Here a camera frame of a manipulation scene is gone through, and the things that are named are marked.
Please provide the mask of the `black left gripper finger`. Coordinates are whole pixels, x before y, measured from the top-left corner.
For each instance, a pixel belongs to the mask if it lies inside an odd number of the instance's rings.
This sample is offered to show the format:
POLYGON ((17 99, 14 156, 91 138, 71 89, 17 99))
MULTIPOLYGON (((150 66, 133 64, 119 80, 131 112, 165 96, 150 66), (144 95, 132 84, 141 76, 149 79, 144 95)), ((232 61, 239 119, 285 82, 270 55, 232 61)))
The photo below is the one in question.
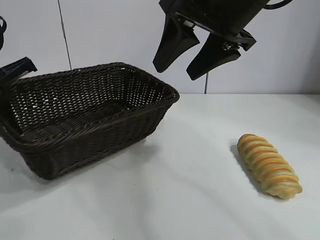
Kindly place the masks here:
POLYGON ((1 79, 20 78, 31 72, 37 72, 38 69, 28 57, 23 57, 15 62, 5 65, 0 68, 1 79))

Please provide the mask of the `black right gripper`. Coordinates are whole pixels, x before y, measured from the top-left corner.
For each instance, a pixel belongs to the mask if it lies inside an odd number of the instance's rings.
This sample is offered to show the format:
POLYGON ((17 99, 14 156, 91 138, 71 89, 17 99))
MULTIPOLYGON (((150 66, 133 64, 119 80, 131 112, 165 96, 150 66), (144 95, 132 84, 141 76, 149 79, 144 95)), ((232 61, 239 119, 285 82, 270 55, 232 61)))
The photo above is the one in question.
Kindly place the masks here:
POLYGON ((153 65, 162 73, 184 52, 200 41, 192 23, 210 32, 206 42, 186 69, 192 81, 211 70, 236 61, 238 47, 223 48, 225 42, 235 43, 248 51, 256 40, 245 30, 248 23, 266 6, 264 0, 161 0, 165 14, 163 33, 153 65))

